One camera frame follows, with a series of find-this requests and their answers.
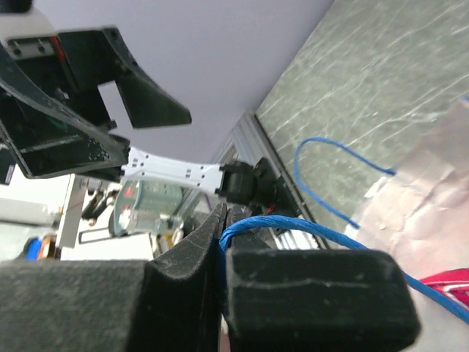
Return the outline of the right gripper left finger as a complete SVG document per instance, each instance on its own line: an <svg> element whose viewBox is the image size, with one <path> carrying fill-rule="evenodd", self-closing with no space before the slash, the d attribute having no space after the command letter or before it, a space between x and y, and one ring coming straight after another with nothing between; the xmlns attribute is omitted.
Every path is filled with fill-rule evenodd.
<svg viewBox="0 0 469 352"><path fill-rule="evenodd" d="M3 351L216 351L217 205L150 261L25 259L1 264Z"/></svg>

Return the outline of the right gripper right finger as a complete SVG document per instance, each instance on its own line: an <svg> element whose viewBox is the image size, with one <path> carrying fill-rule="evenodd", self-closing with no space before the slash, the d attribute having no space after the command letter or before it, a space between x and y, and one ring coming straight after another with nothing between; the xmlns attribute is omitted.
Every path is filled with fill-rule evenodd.
<svg viewBox="0 0 469 352"><path fill-rule="evenodd" d="M421 332L404 276L367 249L272 249L288 221L233 215L224 230L224 315L233 351L402 351Z"/></svg>

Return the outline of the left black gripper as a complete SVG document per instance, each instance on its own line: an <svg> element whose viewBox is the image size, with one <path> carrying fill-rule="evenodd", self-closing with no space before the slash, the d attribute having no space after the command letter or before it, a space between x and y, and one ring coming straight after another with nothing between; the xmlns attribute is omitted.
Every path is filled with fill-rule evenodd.
<svg viewBox="0 0 469 352"><path fill-rule="evenodd" d="M101 97L114 81L134 128L192 123L191 113L139 66L115 26L57 32L55 55L13 60L1 47L1 141L30 179L115 180L129 143Z"/></svg>

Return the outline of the blue checkered paper bag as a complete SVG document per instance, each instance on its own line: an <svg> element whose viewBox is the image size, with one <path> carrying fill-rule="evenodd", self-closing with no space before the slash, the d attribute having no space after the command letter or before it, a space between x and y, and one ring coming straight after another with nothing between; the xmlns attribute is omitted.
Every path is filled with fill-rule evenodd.
<svg viewBox="0 0 469 352"><path fill-rule="evenodd" d="M353 216L318 197L300 178L299 157L308 143L329 144L382 172ZM325 137L304 139L295 152L295 181L318 204L347 223L346 233L389 253L408 274L408 284L463 322L468 310L421 279L468 269L468 97L462 96L435 126L417 138L393 168L384 168Z"/></svg>

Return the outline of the red snack bag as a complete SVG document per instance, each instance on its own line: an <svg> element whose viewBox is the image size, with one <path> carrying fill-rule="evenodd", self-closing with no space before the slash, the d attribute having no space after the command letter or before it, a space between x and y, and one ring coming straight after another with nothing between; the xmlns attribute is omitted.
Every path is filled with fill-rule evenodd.
<svg viewBox="0 0 469 352"><path fill-rule="evenodd" d="M440 272L421 281L468 310L468 269L459 268Z"/></svg>

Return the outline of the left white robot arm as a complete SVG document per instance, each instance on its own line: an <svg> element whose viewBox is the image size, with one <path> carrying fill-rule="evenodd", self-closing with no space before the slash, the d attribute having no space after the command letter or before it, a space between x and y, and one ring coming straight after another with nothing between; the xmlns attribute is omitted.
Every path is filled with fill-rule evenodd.
<svg viewBox="0 0 469 352"><path fill-rule="evenodd" d="M58 32L37 10L1 14L1 143L29 179L68 174L165 180L260 211L293 216L267 159L195 164L113 134L99 88L116 84L134 128L188 125L191 114L139 66L115 27Z"/></svg>

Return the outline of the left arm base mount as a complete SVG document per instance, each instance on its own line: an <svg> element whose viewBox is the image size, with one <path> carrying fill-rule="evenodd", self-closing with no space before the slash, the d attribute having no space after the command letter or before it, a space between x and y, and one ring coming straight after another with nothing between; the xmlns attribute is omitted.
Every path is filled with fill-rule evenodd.
<svg viewBox="0 0 469 352"><path fill-rule="evenodd" d="M257 192L248 206L252 216L298 217L302 214L284 178L276 175L275 169L266 157L259 159L254 167L254 175Z"/></svg>

